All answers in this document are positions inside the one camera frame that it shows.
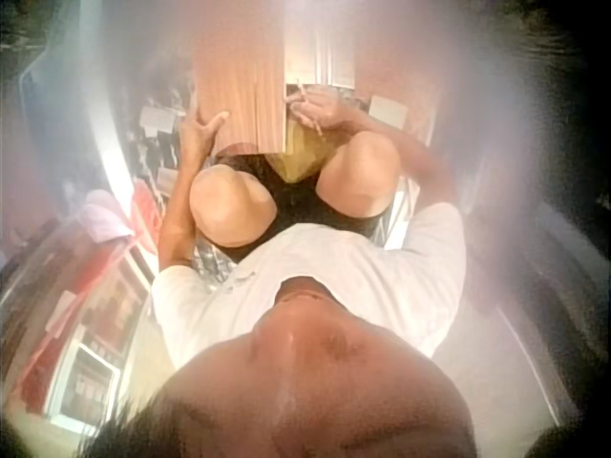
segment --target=white t-shirt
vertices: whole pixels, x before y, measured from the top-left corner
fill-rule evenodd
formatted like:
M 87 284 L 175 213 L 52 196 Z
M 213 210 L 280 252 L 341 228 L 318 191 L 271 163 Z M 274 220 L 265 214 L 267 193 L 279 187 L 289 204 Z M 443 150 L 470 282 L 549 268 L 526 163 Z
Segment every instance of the white t-shirt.
M 410 221 L 403 249 L 390 251 L 352 232 L 295 224 L 254 250 L 213 294 L 193 269 L 165 269 L 153 283 L 153 304 L 175 367 L 250 332 L 281 283 L 300 276 L 319 281 L 351 313 L 430 357 L 462 293 L 462 219 L 450 204 L 435 204 Z

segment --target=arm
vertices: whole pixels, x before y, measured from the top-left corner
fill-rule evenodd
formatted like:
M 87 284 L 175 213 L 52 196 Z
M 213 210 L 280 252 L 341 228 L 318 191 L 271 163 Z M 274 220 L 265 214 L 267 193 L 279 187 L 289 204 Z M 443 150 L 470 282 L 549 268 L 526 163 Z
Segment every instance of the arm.
M 191 265 L 196 234 L 189 206 L 191 184 L 212 152 L 217 131 L 229 116 L 228 112 L 223 112 L 202 125 L 198 122 L 197 113 L 197 105 L 192 103 L 188 116 L 180 124 L 179 176 L 161 224 L 159 271 L 172 265 Z
M 291 112 L 307 127 L 318 123 L 326 129 L 343 129 L 351 134 L 374 132 L 389 138 L 399 152 L 405 174 L 420 186 L 415 212 L 437 202 L 456 202 L 449 169 L 413 136 L 389 126 L 344 103 L 329 90 L 308 90 L 287 99 Z

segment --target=person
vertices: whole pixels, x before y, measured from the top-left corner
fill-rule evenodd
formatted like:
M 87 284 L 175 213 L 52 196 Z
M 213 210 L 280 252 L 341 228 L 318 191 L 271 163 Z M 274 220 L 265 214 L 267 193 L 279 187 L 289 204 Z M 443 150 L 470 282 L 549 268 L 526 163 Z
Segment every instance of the person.
M 191 268 L 198 229 L 240 246 L 275 210 L 254 177 L 201 170 L 228 114 L 202 125 L 191 113 L 152 292 L 177 372 L 133 418 L 102 427 L 82 456 L 476 456 L 470 412 L 430 360 L 465 276 L 451 173 L 424 145 L 333 93 L 287 101 L 305 126 L 350 135 L 318 176 L 329 205 L 352 218 L 382 211 L 395 160 L 417 182 L 403 249 L 298 223 L 210 293 Z

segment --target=black shorts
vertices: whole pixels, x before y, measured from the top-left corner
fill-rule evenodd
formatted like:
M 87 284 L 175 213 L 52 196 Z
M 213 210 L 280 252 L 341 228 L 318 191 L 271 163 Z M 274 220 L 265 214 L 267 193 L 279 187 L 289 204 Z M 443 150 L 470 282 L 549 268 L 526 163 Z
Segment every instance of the black shorts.
M 267 188 L 278 208 L 276 218 L 263 235 L 247 245 L 228 248 L 209 240 L 234 262 L 240 262 L 255 248 L 280 234 L 284 229 L 300 222 L 323 224 L 341 231 L 355 232 L 371 239 L 381 218 L 389 210 L 372 218 L 351 218 L 343 215 L 331 208 L 316 194 L 316 182 L 320 174 L 298 183 L 286 183 L 271 168 L 263 155 L 222 156 L 216 159 L 215 164 L 227 165 L 236 171 L 247 172 L 256 177 Z

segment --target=leg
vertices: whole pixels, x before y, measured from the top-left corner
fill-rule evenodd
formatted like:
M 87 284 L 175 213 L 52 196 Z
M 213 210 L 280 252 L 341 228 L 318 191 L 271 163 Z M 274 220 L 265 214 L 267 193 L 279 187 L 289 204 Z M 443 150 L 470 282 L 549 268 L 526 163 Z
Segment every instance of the leg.
M 220 246 L 258 239 L 276 217 L 276 204 L 252 175 L 226 165 L 202 170 L 191 187 L 191 212 L 198 228 Z
M 375 217 L 392 202 L 399 175 L 394 144 L 382 135 L 362 132 L 338 148 L 325 164 L 316 193 L 344 215 Z

